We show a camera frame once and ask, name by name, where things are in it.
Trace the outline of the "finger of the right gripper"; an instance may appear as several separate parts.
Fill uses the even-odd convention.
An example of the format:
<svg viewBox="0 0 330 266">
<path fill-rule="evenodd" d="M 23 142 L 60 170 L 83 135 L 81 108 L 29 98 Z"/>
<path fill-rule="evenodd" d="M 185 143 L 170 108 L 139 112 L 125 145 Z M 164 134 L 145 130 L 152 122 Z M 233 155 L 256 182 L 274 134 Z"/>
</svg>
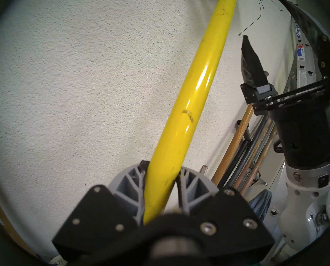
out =
<svg viewBox="0 0 330 266">
<path fill-rule="evenodd" d="M 243 35 L 241 47 L 241 72 L 244 83 L 240 87 L 248 105 L 278 95 L 275 87 L 268 82 L 259 57 L 247 35 Z"/>
<path fill-rule="evenodd" d="M 287 0 L 279 0 L 279 2 L 289 11 L 305 34 L 317 56 L 321 75 L 330 80 L 330 34 L 320 22 L 298 5 Z"/>
</svg>

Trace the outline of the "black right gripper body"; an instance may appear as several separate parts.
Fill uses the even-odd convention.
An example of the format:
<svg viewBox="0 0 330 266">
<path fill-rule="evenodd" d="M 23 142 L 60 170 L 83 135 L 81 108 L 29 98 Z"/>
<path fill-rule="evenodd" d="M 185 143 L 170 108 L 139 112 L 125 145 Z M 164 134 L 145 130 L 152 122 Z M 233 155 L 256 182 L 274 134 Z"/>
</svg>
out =
<svg viewBox="0 0 330 266">
<path fill-rule="evenodd" d="M 275 122 L 289 166 L 311 169 L 330 161 L 330 79 L 252 103 L 255 115 L 267 113 Z"/>
</svg>

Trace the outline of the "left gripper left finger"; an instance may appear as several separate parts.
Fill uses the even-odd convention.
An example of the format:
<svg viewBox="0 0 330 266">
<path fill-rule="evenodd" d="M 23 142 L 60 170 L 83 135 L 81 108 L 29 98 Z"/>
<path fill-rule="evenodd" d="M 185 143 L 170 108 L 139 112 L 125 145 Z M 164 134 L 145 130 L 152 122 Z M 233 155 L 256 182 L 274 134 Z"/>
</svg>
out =
<svg viewBox="0 0 330 266">
<path fill-rule="evenodd" d="M 54 236 L 61 257 L 74 262 L 143 225 L 149 161 L 119 172 L 108 186 L 92 186 Z"/>
</svg>

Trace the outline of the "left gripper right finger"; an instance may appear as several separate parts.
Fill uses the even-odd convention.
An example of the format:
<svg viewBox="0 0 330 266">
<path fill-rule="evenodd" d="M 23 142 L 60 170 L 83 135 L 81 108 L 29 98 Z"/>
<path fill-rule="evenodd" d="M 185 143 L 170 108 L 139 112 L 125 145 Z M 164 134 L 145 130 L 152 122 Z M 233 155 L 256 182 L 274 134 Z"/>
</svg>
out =
<svg viewBox="0 0 330 266">
<path fill-rule="evenodd" d="M 185 167 L 176 185 L 181 209 L 176 234 L 194 239 L 210 264 L 259 264 L 265 258 L 274 240 L 237 190 L 219 189 Z"/>
</svg>

